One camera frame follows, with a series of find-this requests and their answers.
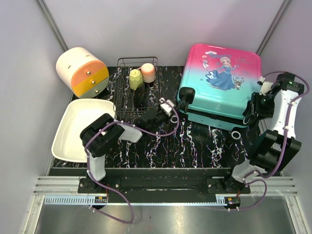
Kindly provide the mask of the pink teal cartoon suitcase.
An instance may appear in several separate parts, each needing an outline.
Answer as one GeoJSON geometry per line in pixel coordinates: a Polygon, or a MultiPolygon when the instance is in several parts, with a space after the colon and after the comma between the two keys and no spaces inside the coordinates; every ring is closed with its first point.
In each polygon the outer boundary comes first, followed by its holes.
{"type": "Polygon", "coordinates": [[[192,122],[242,137],[252,94],[260,90],[261,58],[233,48],[194,44],[189,51],[177,94],[177,108],[192,122]]]}

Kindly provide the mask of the white rectangular tray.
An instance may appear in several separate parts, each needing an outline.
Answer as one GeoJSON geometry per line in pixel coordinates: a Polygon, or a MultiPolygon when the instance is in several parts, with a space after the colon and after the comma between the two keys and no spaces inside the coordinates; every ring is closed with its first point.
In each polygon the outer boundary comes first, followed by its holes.
{"type": "Polygon", "coordinates": [[[70,102],[58,126],[51,148],[52,155],[63,161],[87,162],[80,133],[105,113],[114,117],[114,107],[111,101],[94,98],[70,102]]]}

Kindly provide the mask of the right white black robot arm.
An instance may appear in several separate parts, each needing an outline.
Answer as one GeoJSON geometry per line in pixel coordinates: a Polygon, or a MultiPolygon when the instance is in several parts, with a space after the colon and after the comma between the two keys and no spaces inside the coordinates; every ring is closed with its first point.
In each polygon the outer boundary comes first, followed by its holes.
{"type": "Polygon", "coordinates": [[[273,176],[301,149],[301,142],[295,139],[294,123],[297,107],[309,93],[310,86],[304,79],[296,82],[297,75],[293,73],[278,71],[277,74],[275,82],[260,77],[257,83],[261,89],[252,93],[248,101],[243,124],[252,125],[270,118],[272,125],[252,144],[247,159],[234,166],[221,181],[226,193],[242,190],[253,183],[256,176],[273,176]]]}

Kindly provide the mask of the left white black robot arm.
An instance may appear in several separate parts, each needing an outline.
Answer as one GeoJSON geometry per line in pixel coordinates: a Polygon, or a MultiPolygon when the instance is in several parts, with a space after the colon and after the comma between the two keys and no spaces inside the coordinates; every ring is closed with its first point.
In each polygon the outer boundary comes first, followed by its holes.
{"type": "Polygon", "coordinates": [[[134,127],[118,122],[109,113],[105,113],[82,130],[80,139],[87,154],[88,187],[94,193],[105,188],[105,157],[118,141],[137,143],[144,132],[152,132],[156,127],[168,121],[174,113],[159,110],[147,110],[135,122],[134,127]]]}

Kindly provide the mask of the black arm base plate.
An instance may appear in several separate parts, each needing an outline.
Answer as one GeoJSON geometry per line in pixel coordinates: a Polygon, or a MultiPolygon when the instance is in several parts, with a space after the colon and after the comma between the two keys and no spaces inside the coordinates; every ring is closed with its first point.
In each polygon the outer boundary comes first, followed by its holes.
{"type": "Polygon", "coordinates": [[[249,194],[250,188],[230,178],[229,168],[108,168],[100,183],[128,191],[197,191],[204,194],[249,194]]]}

